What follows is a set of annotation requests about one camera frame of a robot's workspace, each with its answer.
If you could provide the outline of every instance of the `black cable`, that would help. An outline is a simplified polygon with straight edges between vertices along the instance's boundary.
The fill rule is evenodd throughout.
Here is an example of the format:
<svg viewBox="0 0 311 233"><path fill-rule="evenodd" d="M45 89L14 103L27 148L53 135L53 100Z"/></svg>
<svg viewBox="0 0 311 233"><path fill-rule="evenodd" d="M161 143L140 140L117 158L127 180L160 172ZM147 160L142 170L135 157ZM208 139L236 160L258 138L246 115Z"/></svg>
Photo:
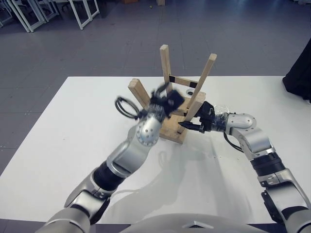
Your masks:
<svg viewBox="0 0 311 233"><path fill-rule="evenodd" d="M229 141L228 136L227 136L227 134L225 132L224 132L224 138L227 141L227 143L230 144L230 146L232 146L234 149L238 150L239 152L243 153L243 150L242 150L241 147L239 147L239 146L237 146L237 145L235 145L235 144L233 144L232 142Z"/></svg>
<svg viewBox="0 0 311 233"><path fill-rule="evenodd" d="M130 105L134 111L136 112L136 115L126 111L123 107L122 107L122 102L126 102L128 105ZM138 119L139 118L139 109L137 108L137 106L131 102L130 100L128 99L125 99L121 96L117 97L116 101L115 101L115 106L116 106L116 109L118 110L119 113L121 113L123 116L126 116L128 118L132 118L132 119Z"/></svg>

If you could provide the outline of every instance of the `wooden stool leg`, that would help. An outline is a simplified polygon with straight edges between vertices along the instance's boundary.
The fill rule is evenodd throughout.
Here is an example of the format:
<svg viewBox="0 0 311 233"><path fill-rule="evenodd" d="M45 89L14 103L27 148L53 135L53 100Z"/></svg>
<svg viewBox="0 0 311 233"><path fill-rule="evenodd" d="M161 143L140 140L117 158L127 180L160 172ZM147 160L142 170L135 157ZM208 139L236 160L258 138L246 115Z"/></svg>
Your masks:
<svg viewBox="0 0 311 233"><path fill-rule="evenodd" d="M131 82L128 85L128 89L133 93L135 98L138 100L138 102L141 104L141 106L144 109L147 109L149 102L150 102L150 97L141 84L139 79L132 79Z"/></svg>
<svg viewBox="0 0 311 233"><path fill-rule="evenodd" d="M162 45L160 47L160 55L161 55L161 64L162 64L164 82L169 83L170 82L170 74L171 74L171 64L170 64L170 55L169 55L169 46L168 45ZM166 94L168 94L170 91L172 91L172 89L173 89L173 86L170 83L168 85L168 87L166 88Z"/></svg>
<svg viewBox="0 0 311 233"><path fill-rule="evenodd" d="M187 112L187 115L185 116L183 121L191 121L192 120L192 118L195 116L195 114L198 112L198 110L202 106L203 102L205 101L205 95L206 94L204 92L199 92L197 94L197 97L195 98L195 101L190 106L190 108L189 108L189 110ZM185 130L184 127L179 126L177 132L178 133L182 133L184 130Z"/></svg>
<svg viewBox="0 0 311 233"><path fill-rule="evenodd" d="M200 80L199 80L199 82L198 82L198 84L197 84L197 86L196 86L196 88L195 88L195 90L194 90L194 92L193 92L193 95L192 95L192 97L191 97L191 99L190 99L190 101L189 101L189 103L188 103L188 106L187 106L188 108L190 108L190 106L192 105L192 103L194 102L194 100L195 100L195 98L196 98L196 95L197 95L197 94L199 93L199 91L201 90L201 87L202 87L202 85L203 85L203 83L204 83L206 77L208 76L210 70L212 69L213 64L214 64L216 58L217 58L217 55L214 54L214 53L212 53L212 54L209 56L208 61L207 61L206 65L205 65L205 67L204 67L204 69L203 69L202 74L201 74Z"/></svg>

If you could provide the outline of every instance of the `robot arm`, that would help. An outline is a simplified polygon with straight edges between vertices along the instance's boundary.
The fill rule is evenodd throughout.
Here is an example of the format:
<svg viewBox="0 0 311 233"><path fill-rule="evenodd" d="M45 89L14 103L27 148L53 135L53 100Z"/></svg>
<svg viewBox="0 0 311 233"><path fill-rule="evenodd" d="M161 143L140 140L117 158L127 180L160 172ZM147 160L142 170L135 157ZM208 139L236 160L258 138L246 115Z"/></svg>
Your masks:
<svg viewBox="0 0 311 233"><path fill-rule="evenodd" d="M283 165L267 135L257 126L256 119L248 114L215 115L208 102L204 102L196 116L200 117L201 125L191 122L180 122L180 125L202 133L224 132L225 138L231 135L238 140L241 147L236 149L246 155L265 188L261 196L272 220L284 223L289 233L311 232L310 201Z"/></svg>
<svg viewBox="0 0 311 233"><path fill-rule="evenodd" d="M107 160L72 191L64 209L56 213L37 233L88 233L90 225L100 220L111 195L142 166L149 150L157 143L163 120L184 102L176 90L172 90L166 97L160 97L166 87L167 84L152 93L148 109L137 112L137 117L120 104L120 101L126 101L136 111L137 107L132 102L123 98L116 100L118 111L131 118L140 118L139 123L129 130L127 139Z"/></svg>

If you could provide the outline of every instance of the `gray floor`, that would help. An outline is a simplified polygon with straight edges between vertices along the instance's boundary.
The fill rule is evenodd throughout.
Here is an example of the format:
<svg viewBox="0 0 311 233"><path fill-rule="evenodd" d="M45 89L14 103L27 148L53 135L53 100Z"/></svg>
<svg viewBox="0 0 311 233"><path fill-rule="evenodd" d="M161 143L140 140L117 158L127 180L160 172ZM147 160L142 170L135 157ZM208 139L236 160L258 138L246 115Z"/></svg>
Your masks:
<svg viewBox="0 0 311 233"><path fill-rule="evenodd" d="M83 31L61 19L0 29L0 174L67 76L161 76L162 44L175 75L200 75L211 52L211 75L285 75L311 35L310 6L289 0L155 1L108 3ZM0 233L17 226L1 220Z"/></svg>

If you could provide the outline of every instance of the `black cloth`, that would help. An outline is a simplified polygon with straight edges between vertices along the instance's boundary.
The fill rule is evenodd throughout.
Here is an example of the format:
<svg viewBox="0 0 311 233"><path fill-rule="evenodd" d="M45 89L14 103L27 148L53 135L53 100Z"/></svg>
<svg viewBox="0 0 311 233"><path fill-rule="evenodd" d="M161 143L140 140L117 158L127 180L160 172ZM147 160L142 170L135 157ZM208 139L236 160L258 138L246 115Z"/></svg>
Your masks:
<svg viewBox="0 0 311 233"><path fill-rule="evenodd" d="M288 92L301 96L311 102L311 39L305 49L283 78L283 83Z"/></svg>

